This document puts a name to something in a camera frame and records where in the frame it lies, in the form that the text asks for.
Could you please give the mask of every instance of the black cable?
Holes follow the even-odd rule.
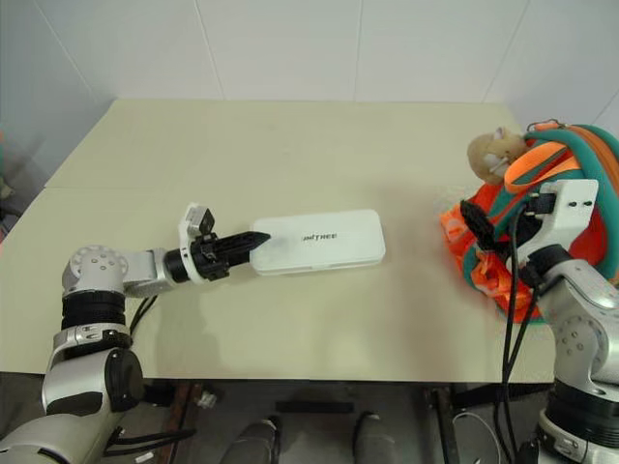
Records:
[[[195,433],[195,430],[175,430],[171,432],[162,432],[162,433],[152,433],[150,435],[141,435],[139,437],[130,437],[130,438],[116,438],[111,442],[112,445],[138,445],[140,443],[154,442],[167,438],[175,438],[180,437],[180,439],[185,438],[187,435],[191,437]]]
[[[520,324],[520,329],[518,330],[518,335],[516,337],[516,343],[514,344],[514,350],[512,351],[512,355],[510,356],[510,363],[508,369],[508,378],[512,375],[512,370],[514,369],[514,364],[516,364],[516,358],[518,356],[518,352],[520,351],[520,345],[522,344],[522,339],[524,338],[524,333],[531,322],[531,317],[533,316],[533,311],[535,310],[535,304],[538,302],[539,297],[539,289],[538,287],[533,287],[533,294],[531,295],[531,302],[529,303],[529,307],[524,314],[524,319]]]
[[[144,451],[149,451],[149,450],[155,450],[157,448],[160,447],[164,447],[165,445],[171,445],[173,443],[177,443],[180,442],[181,440],[185,440],[187,438],[190,438],[194,433],[195,430],[188,430],[188,432],[191,432],[191,434],[187,434],[184,436],[178,436],[178,437],[173,437],[173,438],[168,438],[167,440],[160,440],[156,443],[152,443],[150,445],[144,445],[143,447],[136,447],[136,448],[129,448],[129,449],[112,449],[112,450],[105,450],[103,452],[103,456],[104,457],[109,457],[109,456],[124,456],[127,454],[135,454],[137,452],[144,452]]]
[[[145,298],[144,300],[142,300],[142,303],[139,304],[139,307],[137,308],[137,311],[135,312],[135,315],[133,316],[132,323],[129,326],[129,333],[131,335],[133,335],[133,333],[135,332],[135,328],[137,327],[137,324],[139,324],[139,321],[142,319],[142,317],[146,315],[148,310],[151,307],[153,307],[156,300],[157,300],[157,295],[151,298]]]
[[[510,349],[512,347],[512,330],[514,329],[514,319],[516,317],[516,294],[518,289],[518,250],[517,250],[517,236],[516,231],[518,229],[518,222],[520,217],[524,213],[526,205],[521,204],[516,213],[512,217],[510,224],[510,254],[512,256],[512,287],[510,289],[510,303],[507,314],[507,327],[505,331],[505,342],[503,345],[503,365],[501,376],[501,393],[503,399],[503,409],[505,411],[505,420],[507,423],[508,434],[510,442],[512,444],[512,450],[514,456],[517,455],[517,443],[516,435],[514,433],[514,423],[512,422],[512,413],[510,411],[510,393],[509,393],[509,380],[510,380]]]

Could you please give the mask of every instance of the table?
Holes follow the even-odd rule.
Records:
[[[220,236],[372,208],[387,254],[162,295],[136,333],[146,377],[499,381],[505,319],[458,276],[437,221],[480,184],[469,140],[499,125],[518,129],[500,104],[117,101],[3,244],[0,370],[44,372],[75,249],[177,247],[195,201]],[[512,380],[551,381],[553,359],[549,328],[531,327]]]

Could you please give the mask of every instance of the white power bank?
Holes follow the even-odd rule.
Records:
[[[251,230],[271,235],[250,257],[263,276],[368,266],[385,255],[380,217],[374,210],[266,217]]]

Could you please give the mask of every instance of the wall tile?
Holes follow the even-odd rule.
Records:
[[[105,111],[32,0],[0,10],[0,118],[7,176],[32,198]]]
[[[351,100],[360,0],[199,0],[227,98]]]
[[[593,124],[606,129],[615,137],[619,137],[619,94],[615,95],[608,107]]]
[[[619,83],[619,2],[533,0],[488,93],[523,126],[591,123]]]
[[[480,102],[525,0],[365,0],[357,100]]]
[[[221,97],[192,0],[38,0],[97,96]]]

